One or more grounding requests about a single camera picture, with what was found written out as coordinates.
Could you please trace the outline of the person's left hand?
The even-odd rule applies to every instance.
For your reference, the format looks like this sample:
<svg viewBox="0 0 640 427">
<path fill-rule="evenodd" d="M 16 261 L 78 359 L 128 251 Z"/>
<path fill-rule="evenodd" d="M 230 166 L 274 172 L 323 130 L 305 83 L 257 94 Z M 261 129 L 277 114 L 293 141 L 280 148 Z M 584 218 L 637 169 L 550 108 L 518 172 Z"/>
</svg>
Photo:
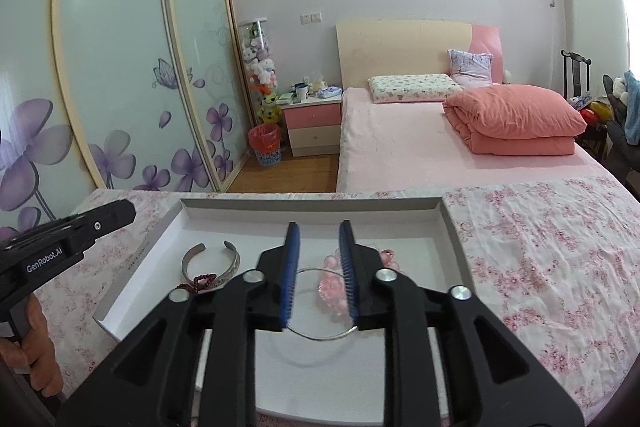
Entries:
<svg viewBox="0 0 640 427">
<path fill-rule="evenodd" d="M 1 356 L 9 369 L 29 369 L 35 391 L 52 397 L 62 391 L 63 378 L 49 337 L 48 323 L 35 295 L 26 301 L 29 330 L 20 343 L 1 340 Z"/>
</svg>

